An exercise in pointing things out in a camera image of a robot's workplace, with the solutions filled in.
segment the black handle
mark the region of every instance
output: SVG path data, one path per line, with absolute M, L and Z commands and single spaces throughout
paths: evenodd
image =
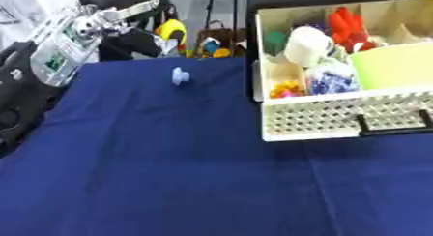
M 375 136 L 375 135 L 390 135 L 390 134 L 408 134 L 408 133 L 433 133 L 433 121 L 427 110 L 419 111 L 419 117 L 424 123 L 424 127 L 413 127 L 404 129 L 388 129 L 388 130 L 371 130 L 365 119 L 365 116 L 357 115 L 356 119 L 360 125 L 360 136 Z
M 0 109 L 10 103 L 33 76 L 31 57 L 36 49 L 34 42 L 16 42 L 0 52 Z
M 30 69 L 30 59 L 36 51 L 34 42 L 15 42 L 0 52 L 0 69 Z

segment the table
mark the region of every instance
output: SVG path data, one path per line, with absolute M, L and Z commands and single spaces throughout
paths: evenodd
M 263 142 L 244 62 L 85 66 L 0 161 L 0 235 L 431 235 L 431 134 Z

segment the toy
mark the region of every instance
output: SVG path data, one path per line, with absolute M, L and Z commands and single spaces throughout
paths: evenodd
M 332 39 L 336 44 L 341 44 L 348 53 L 355 52 L 354 46 L 362 43 L 360 50 L 368 50 L 375 44 L 368 40 L 368 35 L 363 29 L 360 15 L 353 15 L 347 8 L 338 8 L 328 17 L 328 23 L 332 30 Z
M 182 71 L 182 68 L 177 67 L 173 70 L 172 80 L 175 85 L 181 85 L 184 82 L 190 81 L 190 74 Z
M 230 57 L 230 49 L 228 48 L 220 48 L 217 51 L 215 51 L 213 57 L 214 58 L 225 58 L 225 57 Z
M 287 97 L 298 97 L 303 95 L 300 83 L 296 80 L 276 83 L 270 92 L 271 99 L 282 99 Z
M 359 90 L 355 69 L 333 58 L 306 70 L 306 86 L 309 95 Z
M 221 42 L 214 38 L 205 39 L 201 45 L 203 46 L 203 50 L 210 53 L 211 55 L 214 55 L 214 53 L 221 48 Z
M 284 50 L 286 46 L 286 35 L 282 32 L 272 31 L 264 37 L 265 52 L 276 56 L 279 52 Z

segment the orange toy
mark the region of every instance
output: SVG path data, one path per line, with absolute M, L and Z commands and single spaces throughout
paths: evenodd
M 328 23 L 332 30 L 332 39 L 336 44 L 344 46 L 348 53 L 354 52 L 354 45 L 357 43 L 363 43 L 361 50 L 374 48 L 363 30 L 360 15 L 353 15 L 347 8 L 341 7 L 329 15 Z

